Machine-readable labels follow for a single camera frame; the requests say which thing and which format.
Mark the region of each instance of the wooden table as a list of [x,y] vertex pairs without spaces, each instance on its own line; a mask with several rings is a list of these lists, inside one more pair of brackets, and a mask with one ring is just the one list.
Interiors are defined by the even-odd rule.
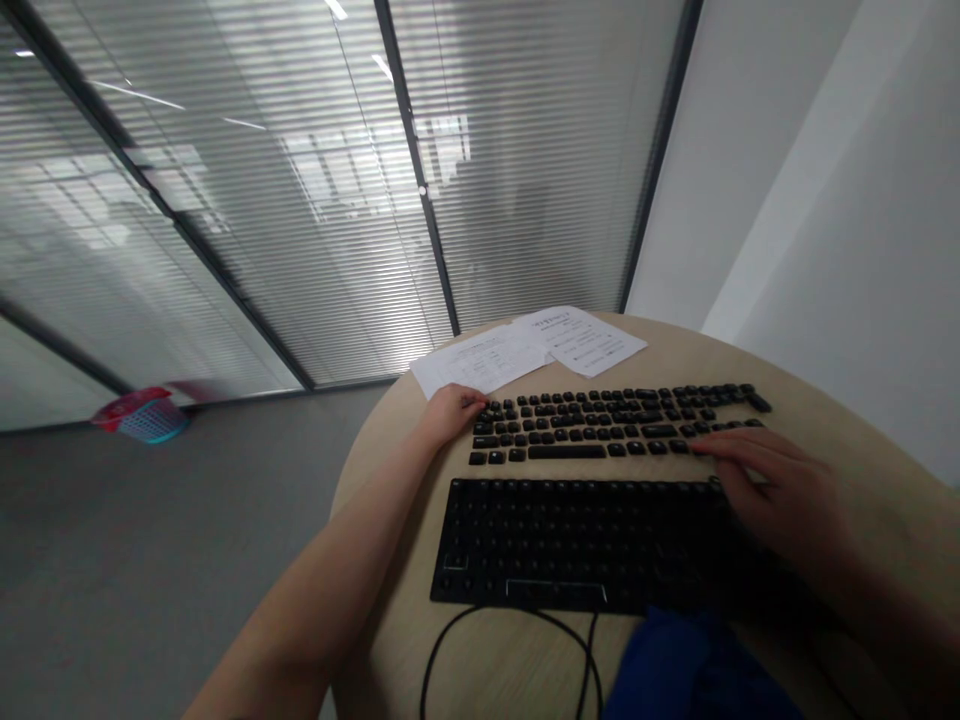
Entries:
[[[500,388],[492,397],[503,400],[567,390],[753,383],[774,408],[763,417],[766,425],[839,471],[844,481],[842,499],[863,551],[931,604],[956,615],[960,608],[960,510],[954,491],[869,423],[749,353],[652,320],[596,315],[643,338],[649,347],[592,380],[557,362]],[[411,373],[384,395],[353,444],[340,477],[334,513],[407,435],[425,405]],[[744,406],[721,408],[719,413],[721,420],[751,415],[755,413]],[[709,458],[673,455],[478,467],[467,464],[471,442],[467,433],[450,443],[424,479],[376,607],[344,672],[334,682],[341,719],[408,718],[418,713],[431,648],[447,621],[464,609],[429,600],[451,478],[702,480],[713,468]],[[589,615],[552,614],[586,638]],[[600,616],[594,653],[605,694],[613,687],[621,654],[638,622],[634,617]],[[736,630],[806,716],[849,717],[808,661],[806,647],[798,646],[795,638],[774,637],[748,627]],[[841,639],[818,642],[836,645]],[[849,642],[844,645],[852,647]],[[886,689],[864,668],[855,650],[831,654],[840,658],[831,660],[831,672],[858,707],[876,707],[878,716],[895,716],[890,709],[893,705],[885,700]],[[430,681],[427,717],[571,717],[583,663],[582,650],[541,620],[511,610],[475,613],[458,623],[444,641]],[[591,685],[584,716],[593,717],[595,707]]]

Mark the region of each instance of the keyboard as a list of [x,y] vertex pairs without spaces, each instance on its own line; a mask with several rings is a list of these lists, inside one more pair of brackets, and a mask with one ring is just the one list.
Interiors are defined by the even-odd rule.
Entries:
[[830,614],[706,482],[450,483],[430,599],[827,625]]
[[687,441],[758,418],[722,422],[718,412],[742,405],[773,410],[749,384],[542,393],[491,401],[473,426],[471,465],[691,453]]

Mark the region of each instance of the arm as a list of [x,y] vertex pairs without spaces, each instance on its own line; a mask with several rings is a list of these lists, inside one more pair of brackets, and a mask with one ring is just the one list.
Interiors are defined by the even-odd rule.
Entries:
[[[718,433],[693,447],[717,457],[717,475],[743,523],[843,618],[912,713],[960,711],[960,632],[857,555],[830,467],[760,428]],[[767,482],[752,483],[744,468]]]
[[409,437],[267,593],[185,720],[317,717],[373,607],[420,481],[486,400],[460,385],[433,396]]

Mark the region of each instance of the hand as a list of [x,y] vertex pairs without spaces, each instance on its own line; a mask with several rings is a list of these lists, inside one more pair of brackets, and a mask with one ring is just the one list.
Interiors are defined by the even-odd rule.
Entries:
[[[833,470],[764,428],[717,433],[692,443],[717,458],[727,499],[747,528],[798,570],[816,572],[852,555]],[[766,478],[754,484],[744,468]]]
[[489,398],[479,390],[450,383],[430,398],[415,432],[439,449],[459,435],[464,426],[487,406],[487,402]]

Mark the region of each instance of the laundry basket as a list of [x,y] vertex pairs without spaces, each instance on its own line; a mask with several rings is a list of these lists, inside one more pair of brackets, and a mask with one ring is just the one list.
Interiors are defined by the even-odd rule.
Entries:
[[160,387],[137,390],[100,408],[91,422],[155,445],[179,435],[189,422],[169,398],[170,392]]

